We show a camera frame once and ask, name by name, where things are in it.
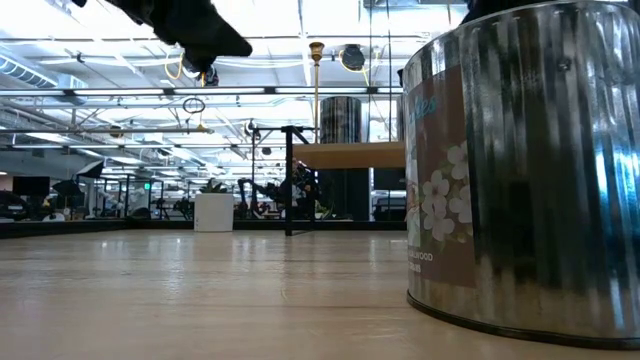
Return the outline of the background dark monitor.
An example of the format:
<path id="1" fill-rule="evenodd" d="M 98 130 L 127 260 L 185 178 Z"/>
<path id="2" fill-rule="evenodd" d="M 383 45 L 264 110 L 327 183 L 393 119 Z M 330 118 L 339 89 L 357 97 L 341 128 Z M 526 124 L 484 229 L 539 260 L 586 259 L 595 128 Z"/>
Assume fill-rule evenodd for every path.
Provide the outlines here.
<path id="1" fill-rule="evenodd" d="M 14 176 L 12 192 L 19 196 L 46 197 L 50 194 L 48 176 Z"/>

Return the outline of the wooden shelf with black legs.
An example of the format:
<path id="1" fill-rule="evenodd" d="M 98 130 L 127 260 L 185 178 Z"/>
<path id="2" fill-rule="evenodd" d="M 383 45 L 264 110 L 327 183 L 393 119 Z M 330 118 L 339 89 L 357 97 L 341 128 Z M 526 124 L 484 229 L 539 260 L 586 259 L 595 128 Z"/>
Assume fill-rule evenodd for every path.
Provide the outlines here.
<path id="1" fill-rule="evenodd" d="M 311 127 L 281 126 L 263 127 L 265 134 L 281 132 L 285 143 L 285 175 L 292 175 L 295 159 L 313 170 L 344 170 L 365 168 L 398 168 L 404 163 L 404 145 L 399 142 L 351 143 L 351 144 L 311 144 L 303 136 Z M 312 231 L 400 231 L 406 228 L 402 221 L 338 221 L 318 220 L 311 215 L 308 220 L 293 218 L 292 191 L 285 193 L 285 218 L 282 220 L 238 220 L 236 230 L 280 230 L 287 236 Z"/>

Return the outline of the black studio lamp shade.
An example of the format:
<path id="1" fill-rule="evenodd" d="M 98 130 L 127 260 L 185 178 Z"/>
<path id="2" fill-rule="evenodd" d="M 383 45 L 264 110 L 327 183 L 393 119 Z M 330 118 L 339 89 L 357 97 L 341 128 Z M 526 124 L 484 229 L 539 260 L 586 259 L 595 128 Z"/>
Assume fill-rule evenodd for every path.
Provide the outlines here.
<path id="1" fill-rule="evenodd" d="M 95 161 L 85 165 L 76 174 L 76 177 L 85 177 L 90 179 L 99 179 L 104 170 L 105 161 Z"/>

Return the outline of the large tin can floral label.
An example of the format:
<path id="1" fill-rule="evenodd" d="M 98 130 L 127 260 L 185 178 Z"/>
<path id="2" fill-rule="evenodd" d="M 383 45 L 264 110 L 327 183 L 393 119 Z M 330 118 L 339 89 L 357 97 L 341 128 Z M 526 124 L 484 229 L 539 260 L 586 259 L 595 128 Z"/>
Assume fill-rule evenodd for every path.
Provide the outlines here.
<path id="1" fill-rule="evenodd" d="M 640 13 L 554 1 L 404 69 L 408 303 L 462 327 L 640 350 Z"/>

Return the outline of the tall gold candlestick holder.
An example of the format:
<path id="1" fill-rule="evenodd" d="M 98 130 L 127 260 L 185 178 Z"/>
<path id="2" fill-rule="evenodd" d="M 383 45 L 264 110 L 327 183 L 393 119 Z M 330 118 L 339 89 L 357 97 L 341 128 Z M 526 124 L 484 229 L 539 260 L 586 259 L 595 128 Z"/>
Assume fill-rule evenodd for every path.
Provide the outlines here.
<path id="1" fill-rule="evenodd" d="M 314 62 L 314 142 L 319 142 L 319 69 L 323 58 L 324 44 L 312 42 L 309 44 L 311 59 Z"/>

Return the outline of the white pot with plant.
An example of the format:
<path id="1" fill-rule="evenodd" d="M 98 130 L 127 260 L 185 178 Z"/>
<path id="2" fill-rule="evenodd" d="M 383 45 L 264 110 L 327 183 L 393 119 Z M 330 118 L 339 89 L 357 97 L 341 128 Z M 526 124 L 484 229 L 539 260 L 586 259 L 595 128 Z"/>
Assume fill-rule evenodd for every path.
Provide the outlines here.
<path id="1" fill-rule="evenodd" d="M 222 183 L 210 179 L 195 196 L 196 232 L 231 232 L 234 218 L 233 194 Z"/>

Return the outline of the orange candle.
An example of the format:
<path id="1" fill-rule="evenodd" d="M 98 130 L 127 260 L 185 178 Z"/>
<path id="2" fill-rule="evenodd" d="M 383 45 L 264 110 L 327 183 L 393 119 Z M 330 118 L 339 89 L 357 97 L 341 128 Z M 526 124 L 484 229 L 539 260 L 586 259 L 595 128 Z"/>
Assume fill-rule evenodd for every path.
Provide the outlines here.
<path id="1" fill-rule="evenodd" d="M 334 96 L 320 102 L 320 143 L 359 143 L 362 103 L 347 96 Z"/>

